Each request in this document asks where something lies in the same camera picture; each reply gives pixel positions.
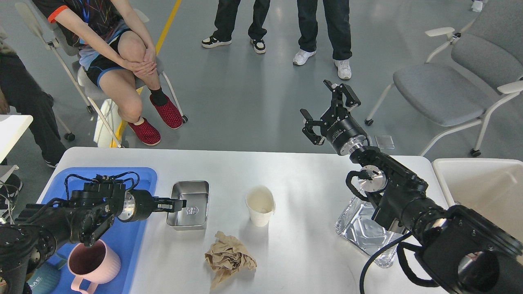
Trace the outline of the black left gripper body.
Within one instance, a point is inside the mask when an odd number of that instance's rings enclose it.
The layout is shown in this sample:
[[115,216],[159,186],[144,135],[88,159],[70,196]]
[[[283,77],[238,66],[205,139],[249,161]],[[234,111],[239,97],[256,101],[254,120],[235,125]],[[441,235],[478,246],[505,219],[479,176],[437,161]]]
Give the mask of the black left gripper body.
[[142,221],[158,208],[159,197],[152,196],[144,189],[131,189],[125,192],[123,210],[117,216],[121,222]]

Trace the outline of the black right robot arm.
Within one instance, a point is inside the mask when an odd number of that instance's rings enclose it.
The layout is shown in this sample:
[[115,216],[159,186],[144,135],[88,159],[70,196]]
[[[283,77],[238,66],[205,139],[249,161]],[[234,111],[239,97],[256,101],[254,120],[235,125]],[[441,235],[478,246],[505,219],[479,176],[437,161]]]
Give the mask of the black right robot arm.
[[523,290],[522,243],[472,209],[443,209],[426,197],[428,183],[391,156],[370,145],[351,109],[361,105],[350,86],[324,80],[331,104],[319,120],[307,110],[302,129],[314,145],[329,141],[340,156],[361,166],[350,171],[346,185],[372,204],[372,220],[402,234],[397,245],[408,279],[450,294],[517,294]]

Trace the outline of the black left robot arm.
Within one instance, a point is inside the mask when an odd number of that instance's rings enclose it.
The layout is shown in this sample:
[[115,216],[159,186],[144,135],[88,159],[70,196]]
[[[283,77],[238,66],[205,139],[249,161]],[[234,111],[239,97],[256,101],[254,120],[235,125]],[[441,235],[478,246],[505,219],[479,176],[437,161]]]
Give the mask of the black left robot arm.
[[5,294],[29,294],[27,276],[64,244],[93,247],[114,223],[142,221],[153,212],[179,212],[186,200],[152,196],[136,189],[140,177],[123,173],[85,178],[82,190],[65,190],[66,197],[26,205],[12,224],[1,225],[0,272]]

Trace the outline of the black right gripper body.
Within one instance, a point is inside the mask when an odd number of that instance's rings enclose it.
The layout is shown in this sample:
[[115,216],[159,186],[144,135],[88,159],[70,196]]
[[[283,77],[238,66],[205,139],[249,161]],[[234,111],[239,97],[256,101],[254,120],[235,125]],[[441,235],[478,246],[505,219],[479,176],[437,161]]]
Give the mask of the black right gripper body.
[[321,135],[339,156],[347,156],[368,143],[366,132],[350,113],[327,119],[321,126]]

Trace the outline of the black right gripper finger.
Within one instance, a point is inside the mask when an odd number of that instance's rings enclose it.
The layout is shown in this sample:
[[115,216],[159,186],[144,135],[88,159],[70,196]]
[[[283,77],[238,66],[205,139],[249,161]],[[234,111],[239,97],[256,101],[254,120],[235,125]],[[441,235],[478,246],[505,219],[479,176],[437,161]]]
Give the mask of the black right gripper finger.
[[332,92],[331,106],[332,117],[345,118],[355,107],[361,106],[361,101],[353,89],[341,83],[340,85],[324,80],[324,84]]
[[304,127],[302,128],[303,134],[314,144],[314,145],[323,145],[325,137],[319,136],[315,133],[313,128],[315,126],[323,126],[321,121],[314,120],[308,110],[300,109],[299,110],[302,116],[304,117]]

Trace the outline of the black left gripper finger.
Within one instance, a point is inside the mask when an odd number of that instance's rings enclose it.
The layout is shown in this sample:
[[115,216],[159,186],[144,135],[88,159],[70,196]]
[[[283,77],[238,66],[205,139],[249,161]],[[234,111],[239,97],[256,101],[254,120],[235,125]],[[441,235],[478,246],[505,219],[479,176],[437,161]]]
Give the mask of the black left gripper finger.
[[174,213],[179,212],[187,205],[185,199],[172,199],[172,198],[155,198],[154,203],[156,205],[154,212],[168,212]]

